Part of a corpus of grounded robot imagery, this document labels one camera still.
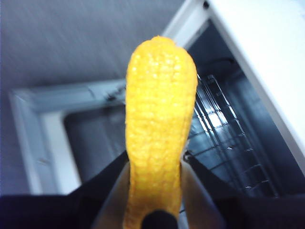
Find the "metal rack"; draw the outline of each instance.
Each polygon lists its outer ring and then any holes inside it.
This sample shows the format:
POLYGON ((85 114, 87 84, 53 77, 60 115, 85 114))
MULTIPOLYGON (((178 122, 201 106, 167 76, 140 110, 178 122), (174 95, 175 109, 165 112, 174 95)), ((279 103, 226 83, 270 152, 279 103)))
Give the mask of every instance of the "metal rack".
POLYGON ((278 192, 213 75, 198 76, 189 149, 210 171, 251 197, 278 192))

